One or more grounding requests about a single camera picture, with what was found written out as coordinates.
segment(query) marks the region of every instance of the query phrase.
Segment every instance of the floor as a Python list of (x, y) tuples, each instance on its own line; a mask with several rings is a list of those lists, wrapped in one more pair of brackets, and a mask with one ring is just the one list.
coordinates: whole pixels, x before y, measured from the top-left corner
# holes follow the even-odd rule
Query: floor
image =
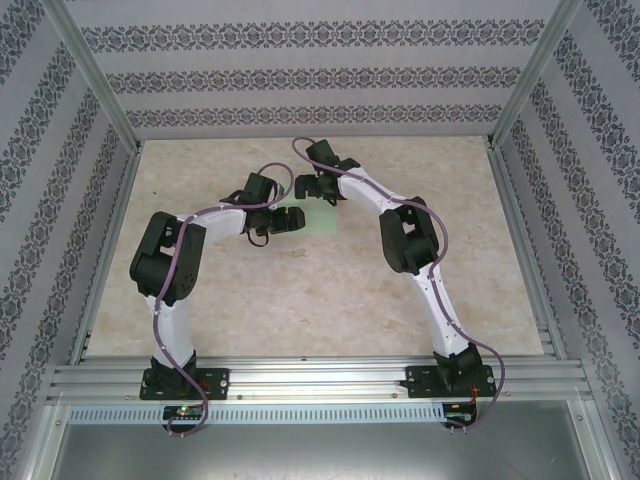
[[(445, 285), (461, 323), (503, 354), (542, 347), (480, 137), (329, 139), (394, 192), (444, 219)], [(267, 162), (312, 173), (290, 139), (145, 143), (88, 355), (151, 355), (151, 317), (128, 270), (150, 216), (190, 213), (244, 186)], [(265, 172), (286, 181), (278, 168)], [(431, 354), (428, 313), (382, 256), (378, 219), (359, 205), (300, 203), (308, 228), (255, 248), (245, 236), (205, 251), (189, 297), (199, 355)]]

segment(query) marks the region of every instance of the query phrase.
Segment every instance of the gray surface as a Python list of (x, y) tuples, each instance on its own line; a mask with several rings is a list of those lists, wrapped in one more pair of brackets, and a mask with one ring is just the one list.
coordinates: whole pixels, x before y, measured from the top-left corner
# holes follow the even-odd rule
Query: gray surface
[(502, 145), (567, 352), (584, 360), (625, 479), (640, 478), (640, 77), (627, 40), (639, 11), (583, 3)]
[(179, 440), (160, 426), (68, 426), (53, 478), (588, 477), (566, 404), (518, 402), (467, 436), (431, 424), (212, 426)]

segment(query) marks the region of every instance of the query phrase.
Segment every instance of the wall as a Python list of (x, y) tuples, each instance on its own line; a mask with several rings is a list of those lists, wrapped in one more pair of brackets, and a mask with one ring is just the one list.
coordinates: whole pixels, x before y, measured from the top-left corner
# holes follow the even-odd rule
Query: wall
[(640, 478), (638, 0), (585, 1), (501, 146), (564, 341)]
[(0, 479), (69, 359), (127, 152), (41, 6), (0, 4)]
[(142, 139), (487, 134), (556, 4), (68, 2)]

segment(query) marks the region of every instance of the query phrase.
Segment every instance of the black mounting bracket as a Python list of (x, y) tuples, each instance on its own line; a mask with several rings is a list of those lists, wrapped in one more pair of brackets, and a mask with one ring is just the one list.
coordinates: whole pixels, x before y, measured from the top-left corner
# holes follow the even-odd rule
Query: black mounting bracket
[(470, 397), (473, 385), (477, 387), (478, 397), (493, 397), (496, 394), (493, 370), (483, 365), (476, 372), (465, 377), (456, 388), (450, 390), (438, 375), (436, 365), (416, 365), (405, 369), (407, 379), (400, 385), (407, 389), (409, 398), (451, 398)]
[[(340, 157), (333, 153), (333, 150), (327, 140), (315, 142), (305, 151), (311, 160), (328, 167), (344, 171), (360, 167), (360, 164), (353, 158), (340, 160)], [(344, 200), (344, 197), (340, 195), (340, 189), (338, 188), (338, 178), (341, 174), (323, 170), (315, 165), (313, 168), (316, 170), (316, 175), (299, 175), (296, 178), (296, 198), (303, 200), (307, 195), (309, 197), (323, 198), (335, 207), (338, 200)]]
[[(229, 391), (228, 368), (198, 368), (196, 354), (182, 367), (209, 400), (226, 400)], [(140, 387), (141, 400), (201, 400), (198, 391), (175, 368), (151, 359), (151, 368), (144, 371)]]
[(473, 343), (458, 353), (445, 357), (434, 352), (437, 365), (407, 367), (407, 379), (400, 382), (409, 398), (493, 397), (496, 382), (493, 370), (482, 364), (478, 347)]
[[(274, 192), (275, 195), (278, 194), (278, 183), (275, 180), (258, 173), (250, 173), (242, 190), (236, 190), (220, 201), (238, 206), (257, 205), (267, 203)], [(246, 212), (243, 233), (255, 230), (258, 237), (293, 232), (305, 226), (304, 212), (299, 207), (279, 207), (275, 210), (259, 208), (246, 210)]]

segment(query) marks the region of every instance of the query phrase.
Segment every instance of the aluminum frame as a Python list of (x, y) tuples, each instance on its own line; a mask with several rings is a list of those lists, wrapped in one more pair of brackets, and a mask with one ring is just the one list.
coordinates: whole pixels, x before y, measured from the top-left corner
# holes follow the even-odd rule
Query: aluminum frame
[[(212, 402), (246, 408), (350, 404), (420, 408), (441, 399), (409, 399), (398, 382), (409, 365), (435, 365), (430, 357), (234, 358), (204, 357), (203, 367), (230, 369), (229, 399)], [(494, 367), (495, 360), (487, 360)], [(63, 448), (74, 406), (163, 405), (138, 397), (145, 357), (94, 357), (59, 366), (53, 374), (45, 410), (23, 479), (48, 479)], [(593, 479), (620, 478), (591, 387), (580, 360), (553, 356), (506, 357), (507, 378), (500, 402), (566, 401), (583, 458)], [(447, 399), (447, 401), (468, 399)]]
[(540, 40), (538, 40), (531, 57), (529, 57), (527, 65), (522, 70), (507, 103), (498, 116), (496, 125), (490, 135), (494, 145), (502, 145), (504, 139), (509, 135), (511, 125), (520, 114), (520, 110), (522, 110), (538, 78), (542, 75), (549, 58), (551, 58), (553, 50), (560, 42), (560, 38), (581, 4), (581, 0), (560, 0), (558, 2), (540, 36)]
[(118, 132), (127, 152), (132, 151), (140, 144), (140, 139), (133, 130), (131, 122), (129, 122), (96, 57), (91, 52), (84, 35), (73, 20), (66, 2), (64, 0), (42, 0), (41, 4), (98, 99), (100, 106)]

